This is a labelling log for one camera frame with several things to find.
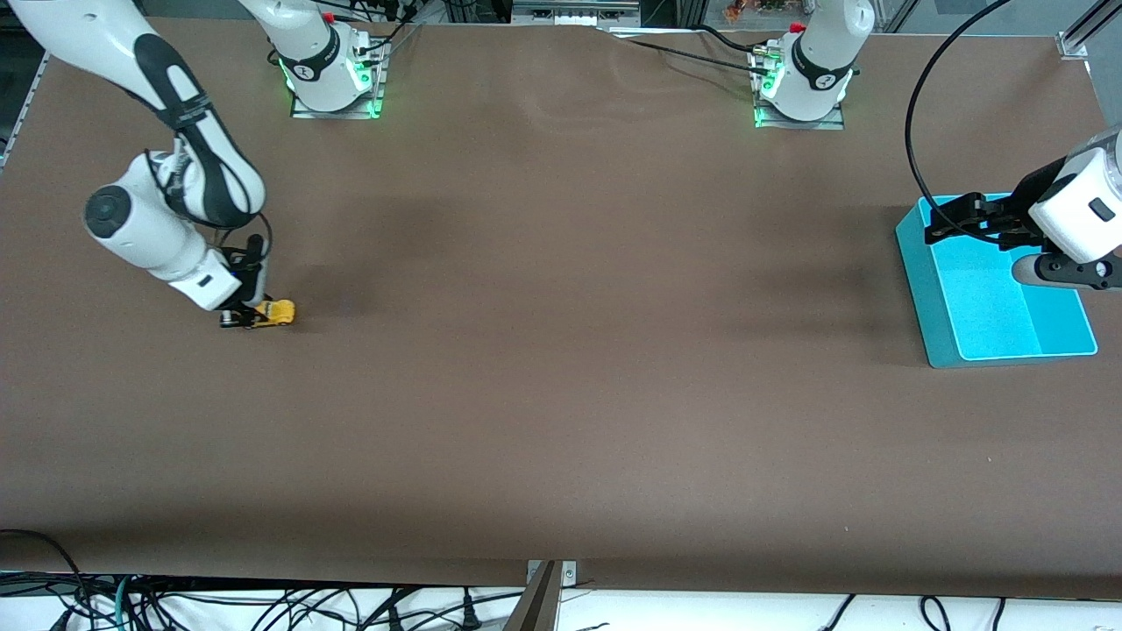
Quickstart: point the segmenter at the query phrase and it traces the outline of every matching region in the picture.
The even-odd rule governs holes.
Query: white floor
[[[476,597],[502,594],[513,588],[473,589]],[[356,592],[362,615],[388,595],[388,591]],[[279,592],[239,592],[220,594],[231,598],[275,601]],[[448,609],[460,604],[461,588],[425,588],[398,607],[405,616],[411,611]],[[825,627],[844,596],[790,594],[719,594],[688,592],[619,592],[567,589],[558,621],[558,631],[587,631],[601,625],[605,631],[818,631]],[[996,601],[993,598],[941,598],[954,631],[990,631]],[[514,609],[516,598],[476,606],[484,622],[502,621]],[[849,606],[838,631],[927,631],[913,596],[858,596]],[[264,612],[263,606],[223,606],[167,600],[168,609],[187,631],[248,631]],[[112,603],[103,603],[107,612]],[[355,618],[350,601],[342,596],[325,607],[348,619]],[[0,598],[0,631],[46,631],[62,606],[54,597]],[[937,618],[934,609],[932,616]],[[450,614],[459,621],[460,614]],[[405,629],[423,618],[405,620]],[[273,631],[287,627],[287,619]],[[70,629],[88,629],[85,621],[72,620]],[[296,627],[300,631],[334,630],[339,622],[313,616]],[[425,629],[450,629],[436,621]],[[498,622],[488,628],[500,628]],[[1122,630],[1122,603],[1072,601],[1010,601],[1001,620],[1004,631],[1113,631]]]

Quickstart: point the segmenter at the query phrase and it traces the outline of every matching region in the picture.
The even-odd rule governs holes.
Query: black joint cap
[[[113,184],[102,186],[85,202],[85,227],[99,239],[117,234],[132,212],[128,191]]]

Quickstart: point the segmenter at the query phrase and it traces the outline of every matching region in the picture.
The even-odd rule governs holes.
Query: yellow object
[[[296,303],[291,300],[265,300],[255,307],[265,320],[254,322],[251,329],[287,327],[296,319]]]

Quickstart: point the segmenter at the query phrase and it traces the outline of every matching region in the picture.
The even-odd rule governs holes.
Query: turquoise plastic container
[[[1000,252],[968,237],[928,246],[930,217],[930,205],[919,200],[896,226],[896,240],[932,367],[1038,364],[1098,351],[1078,292],[1013,278],[1013,263],[1040,248]]]

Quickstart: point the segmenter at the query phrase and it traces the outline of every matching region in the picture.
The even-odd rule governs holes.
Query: brown table
[[[96,571],[1122,596],[1119,299],[1095,358],[925,362],[892,228],[939,38],[873,37],[848,128],[800,132],[579,27],[425,27],[381,120],[289,120],[256,25],[157,28],[266,179],[300,322],[220,330],[84,234],[168,134],[49,64],[0,179],[4,525]],[[966,39],[917,141],[937,193],[997,191],[1102,127],[1050,39]]]

